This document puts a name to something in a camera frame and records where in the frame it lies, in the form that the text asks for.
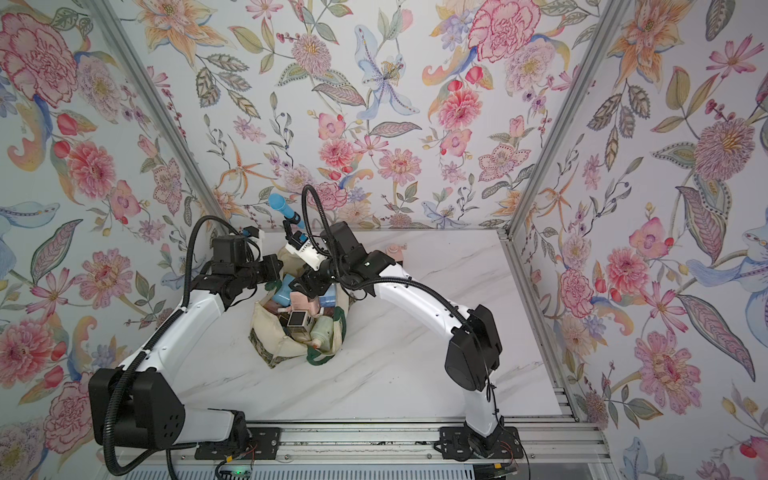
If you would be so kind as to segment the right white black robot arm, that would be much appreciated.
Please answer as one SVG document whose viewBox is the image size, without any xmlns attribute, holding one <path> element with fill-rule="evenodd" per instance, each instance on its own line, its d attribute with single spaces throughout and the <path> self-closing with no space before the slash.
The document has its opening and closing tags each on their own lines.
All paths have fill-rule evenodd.
<svg viewBox="0 0 768 480">
<path fill-rule="evenodd" d="M 464 421 L 443 427 L 436 446 L 446 459 L 466 461 L 525 457 L 516 429 L 498 408 L 492 374 L 503 351 L 492 312 L 456 304 L 416 281 L 388 252 L 368 251 L 346 223 L 319 237 L 286 229 L 286 248 L 304 267 L 292 290 L 315 299 L 330 287 L 363 291 L 386 301 L 426 326 L 446 345 L 444 370 L 464 395 Z"/>
</svg>

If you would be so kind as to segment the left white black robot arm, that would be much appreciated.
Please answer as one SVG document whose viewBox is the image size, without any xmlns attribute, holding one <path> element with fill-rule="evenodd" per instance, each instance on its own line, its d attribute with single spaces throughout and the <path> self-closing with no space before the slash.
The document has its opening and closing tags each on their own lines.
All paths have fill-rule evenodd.
<svg viewBox="0 0 768 480">
<path fill-rule="evenodd" d="M 208 445 L 227 454 L 252 442 L 238 410 L 189 407 L 174 388 L 185 360 L 210 327 L 246 290 L 278 279 L 276 255 L 262 253 L 256 229 L 218 237 L 213 257 L 184 280 L 180 304 L 132 355 L 100 368 L 88 383 L 94 437 L 107 470 L 123 476 L 161 451 Z"/>
</svg>

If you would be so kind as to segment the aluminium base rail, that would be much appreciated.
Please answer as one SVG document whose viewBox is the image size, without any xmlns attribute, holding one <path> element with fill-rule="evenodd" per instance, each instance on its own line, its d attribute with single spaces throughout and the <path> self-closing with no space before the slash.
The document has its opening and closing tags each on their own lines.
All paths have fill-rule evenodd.
<svg viewBox="0 0 768 480">
<path fill-rule="evenodd" d="M 253 423 L 242 453 L 213 446 L 157 453 L 132 479 L 615 479 L 597 427 L 572 417 L 511 417 L 486 454 L 457 421 Z"/>
</svg>

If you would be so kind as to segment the black microphone stand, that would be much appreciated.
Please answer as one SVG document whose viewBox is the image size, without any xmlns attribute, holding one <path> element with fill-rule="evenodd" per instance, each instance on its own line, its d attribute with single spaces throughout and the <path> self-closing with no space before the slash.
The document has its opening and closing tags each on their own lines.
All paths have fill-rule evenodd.
<svg viewBox="0 0 768 480">
<path fill-rule="evenodd" d="M 283 228 L 287 237 L 304 233 L 304 223 L 298 215 L 294 215 L 291 218 L 284 217 Z"/>
</svg>

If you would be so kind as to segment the light blue pencil sharpener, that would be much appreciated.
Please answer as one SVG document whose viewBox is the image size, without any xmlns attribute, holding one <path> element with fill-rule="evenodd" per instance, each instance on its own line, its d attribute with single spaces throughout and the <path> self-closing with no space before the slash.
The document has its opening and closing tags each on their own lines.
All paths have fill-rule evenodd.
<svg viewBox="0 0 768 480">
<path fill-rule="evenodd" d="M 280 287 L 275 291 L 271 300 L 277 303 L 280 307 L 288 307 L 291 305 L 291 286 L 290 284 L 295 280 L 295 277 L 290 274 L 286 274 Z"/>
</svg>

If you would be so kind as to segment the blue cube pencil sharpener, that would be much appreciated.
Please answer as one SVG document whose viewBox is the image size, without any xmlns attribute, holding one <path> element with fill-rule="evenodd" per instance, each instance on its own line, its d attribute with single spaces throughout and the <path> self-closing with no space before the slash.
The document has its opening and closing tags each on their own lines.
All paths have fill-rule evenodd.
<svg viewBox="0 0 768 480">
<path fill-rule="evenodd" d="M 337 288 L 331 285 L 325 293 L 318 297 L 318 303 L 322 308 L 331 308 L 337 305 Z"/>
</svg>

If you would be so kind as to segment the large pink pencil sharpener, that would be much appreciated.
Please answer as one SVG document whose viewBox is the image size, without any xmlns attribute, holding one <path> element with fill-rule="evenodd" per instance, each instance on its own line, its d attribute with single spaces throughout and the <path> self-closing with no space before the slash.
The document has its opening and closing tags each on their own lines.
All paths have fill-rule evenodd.
<svg viewBox="0 0 768 480">
<path fill-rule="evenodd" d="M 406 244 L 396 244 L 396 243 L 389 244 L 385 249 L 385 253 L 399 265 L 404 264 L 406 251 L 407 251 Z"/>
</svg>

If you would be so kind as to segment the cream green tote bag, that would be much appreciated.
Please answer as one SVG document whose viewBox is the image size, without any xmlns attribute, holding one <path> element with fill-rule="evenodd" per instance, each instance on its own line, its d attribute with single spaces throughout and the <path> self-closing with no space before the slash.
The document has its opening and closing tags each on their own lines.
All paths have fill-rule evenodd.
<svg viewBox="0 0 768 480">
<path fill-rule="evenodd" d="M 277 259 L 283 267 L 278 279 L 267 284 L 264 298 L 255 303 L 249 340 L 270 368 L 294 358 L 324 365 L 342 349 L 352 300 L 337 284 L 315 298 L 296 291 L 290 283 L 304 262 L 285 248 Z"/>
</svg>

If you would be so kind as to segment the mint green pencil sharpener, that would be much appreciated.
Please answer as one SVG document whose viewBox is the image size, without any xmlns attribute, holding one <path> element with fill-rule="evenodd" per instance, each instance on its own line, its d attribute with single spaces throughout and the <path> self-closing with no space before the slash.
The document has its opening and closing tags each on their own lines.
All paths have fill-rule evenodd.
<svg viewBox="0 0 768 480">
<path fill-rule="evenodd" d="M 314 326 L 310 331 L 310 345 L 322 352 L 330 351 L 332 349 L 335 332 L 334 324 L 335 322 L 332 317 L 317 317 Z"/>
</svg>

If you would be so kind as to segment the small pink pencil sharpener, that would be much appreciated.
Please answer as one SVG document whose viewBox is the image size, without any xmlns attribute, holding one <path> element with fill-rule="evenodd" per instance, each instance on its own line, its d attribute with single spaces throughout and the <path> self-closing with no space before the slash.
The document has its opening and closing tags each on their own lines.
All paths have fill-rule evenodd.
<svg viewBox="0 0 768 480">
<path fill-rule="evenodd" d="M 307 311 L 294 310 L 289 313 L 285 328 L 291 336 L 309 336 L 314 318 Z"/>
</svg>

